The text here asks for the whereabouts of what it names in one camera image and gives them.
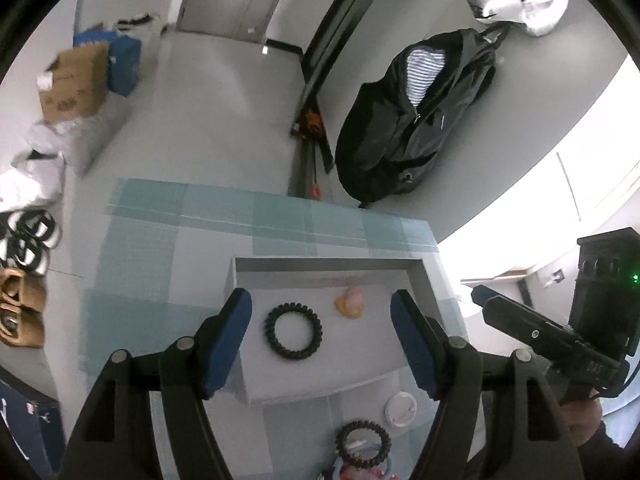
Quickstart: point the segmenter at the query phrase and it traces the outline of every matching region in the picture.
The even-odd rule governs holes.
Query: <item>cardboard box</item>
[[[107,97],[108,43],[65,50],[38,77],[42,115],[50,123],[89,117]]]
[[[74,36],[74,46],[109,43],[107,86],[114,94],[128,97],[138,86],[142,42],[113,30],[88,30]]]

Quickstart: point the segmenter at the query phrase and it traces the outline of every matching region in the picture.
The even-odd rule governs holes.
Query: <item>white bottle cap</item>
[[[415,419],[418,403],[412,394],[399,392],[385,406],[386,421],[395,428],[406,428]]]

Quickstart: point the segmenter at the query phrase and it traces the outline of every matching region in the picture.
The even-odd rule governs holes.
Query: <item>orange object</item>
[[[340,480],[353,480],[354,478],[357,478],[358,475],[362,476],[362,473],[362,469],[346,466],[340,470]],[[385,472],[380,468],[368,469],[365,473],[367,473],[370,478],[382,478],[385,475]],[[398,477],[396,475],[392,475],[391,480],[398,480]]]
[[[350,286],[335,300],[335,307],[344,317],[358,319],[364,310],[364,293],[357,286]]]
[[[318,184],[313,184],[311,186],[311,198],[313,200],[320,200],[322,198],[322,193],[320,191],[320,186],[318,186]]]
[[[322,126],[322,117],[320,117],[319,114],[316,114],[315,112],[309,110],[306,114],[305,114],[305,119],[306,119],[306,125],[311,129],[314,130],[315,132],[320,132],[323,129]]]

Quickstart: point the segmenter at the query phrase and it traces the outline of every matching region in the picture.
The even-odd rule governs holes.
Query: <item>brown shoe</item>
[[[0,301],[43,313],[47,291],[38,278],[27,276],[20,269],[6,268],[0,272]]]
[[[42,348],[42,316],[28,308],[0,303],[0,341],[8,346]]]

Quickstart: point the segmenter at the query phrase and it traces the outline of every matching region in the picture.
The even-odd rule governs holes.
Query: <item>white tray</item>
[[[348,319],[334,305],[351,285],[365,295],[364,314]],[[252,296],[253,315],[240,347],[244,391],[249,403],[288,402],[321,397],[375,381],[407,366],[391,323],[390,300],[407,289],[422,312],[441,320],[422,260],[417,258],[235,258],[228,290]],[[306,360],[275,354],[264,337],[268,313],[281,303],[302,303],[318,314],[322,344]],[[311,329],[302,316],[282,316],[279,341],[301,349]]]

